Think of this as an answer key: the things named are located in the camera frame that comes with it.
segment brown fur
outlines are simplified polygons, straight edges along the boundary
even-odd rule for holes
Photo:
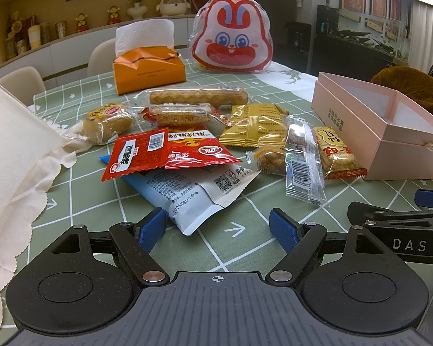
[[[433,77],[407,66],[381,70],[372,83],[400,91],[433,114]]]

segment gray ribbed plate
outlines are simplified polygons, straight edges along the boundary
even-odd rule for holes
[[[417,332],[361,337],[315,319],[290,288],[256,273],[187,273],[143,290],[114,324],[90,334],[21,331],[10,346],[429,346]]]

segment white tissue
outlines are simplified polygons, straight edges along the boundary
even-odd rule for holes
[[[115,32],[115,55],[139,47],[167,46],[174,48],[174,26],[169,19],[147,19],[119,27]]]

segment white vase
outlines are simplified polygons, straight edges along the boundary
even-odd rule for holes
[[[127,14],[132,17],[134,20],[143,18],[144,13],[148,10],[147,6],[140,6],[140,3],[134,3],[134,7],[129,7],[127,10]]]

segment fish tank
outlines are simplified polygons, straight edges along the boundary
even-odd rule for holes
[[[330,35],[405,63],[408,27],[410,0],[326,0],[326,5],[318,5],[317,35]]]

